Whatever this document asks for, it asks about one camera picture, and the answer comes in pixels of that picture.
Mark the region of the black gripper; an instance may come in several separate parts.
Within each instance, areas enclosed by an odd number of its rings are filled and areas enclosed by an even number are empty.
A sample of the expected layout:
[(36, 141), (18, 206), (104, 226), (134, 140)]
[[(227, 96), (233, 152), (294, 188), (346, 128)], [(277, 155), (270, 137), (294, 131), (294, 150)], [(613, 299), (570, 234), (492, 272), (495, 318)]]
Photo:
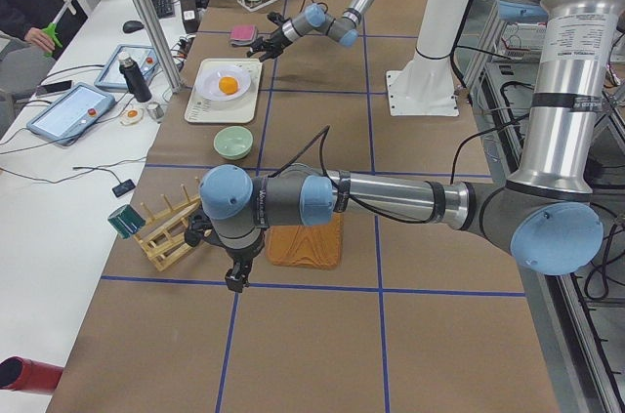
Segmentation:
[(264, 62), (269, 59), (277, 59), (286, 47), (292, 42), (284, 35), (282, 28), (279, 27), (268, 37), (259, 36), (251, 43), (247, 51), (247, 57), (251, 58), (255, 54), (259, 54), (259, 61)]
[(216, 235), (214, 245), (224, 248), (233, 261), (232, 267), (225, 275), (228, 289), (236, 293), (242, 293), (244, 288), (249, 286), (248, 278), (252, 271), (253, 260), (265, 247), (265, 233), (261, 231), (256, 240), (244, 248), (235, 249), (228, 247), (219, 235)]

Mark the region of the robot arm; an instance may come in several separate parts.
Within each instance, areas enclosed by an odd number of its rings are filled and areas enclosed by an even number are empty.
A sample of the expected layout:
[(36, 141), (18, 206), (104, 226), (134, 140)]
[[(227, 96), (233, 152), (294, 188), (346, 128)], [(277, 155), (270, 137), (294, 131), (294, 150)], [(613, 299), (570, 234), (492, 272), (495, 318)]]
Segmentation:
[(268, 18), (277, 29), (268, 37), (258, 37), (246, 56), (261, 53), (260, 62), (278, 58), (284, 50), (312, 31), (325, 35), (344, 47), (351, 47), (358, 36), (357, 28), (374, 0), (352, 0), (340, 17), (334, 17), (320, 3), (311, 3), (293, 18), (271, 12)]
[[(403, 65), (427, 0), (377, 0), (351, 49), (313, 36), (263, 76), (251, 153), (240, 166), (265, 174), (291, 157), (394, 179), (488, 183), (482, 122), (466, 100), (455, 117), (390, 113), (384, 74)], [(513, 260), (483, 239), (444, 224), (409, 225), (356, 210), (344, 217), (335, 268), (255, 260), (256, 289), (504, 297), (522, 295)]]

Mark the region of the person hand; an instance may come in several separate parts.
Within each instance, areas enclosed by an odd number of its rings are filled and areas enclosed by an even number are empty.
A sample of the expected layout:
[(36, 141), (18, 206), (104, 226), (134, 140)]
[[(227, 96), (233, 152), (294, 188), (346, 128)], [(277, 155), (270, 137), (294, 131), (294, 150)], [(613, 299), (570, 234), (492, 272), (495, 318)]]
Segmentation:
[(30, 28), (24, 36), (24, 41), (46, 53), (52, 53), (55, 50), (55, 42), (41, 28)]

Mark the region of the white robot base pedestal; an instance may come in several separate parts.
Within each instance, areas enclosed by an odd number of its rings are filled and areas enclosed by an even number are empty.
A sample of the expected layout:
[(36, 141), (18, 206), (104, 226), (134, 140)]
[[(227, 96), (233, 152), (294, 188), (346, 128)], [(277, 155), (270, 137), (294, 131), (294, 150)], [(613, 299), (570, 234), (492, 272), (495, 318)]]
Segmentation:
[(469, 0), (428, 0), (413, 59), (387, 73), (392, 116), (459, 114), (451, 69), (452, 51)]

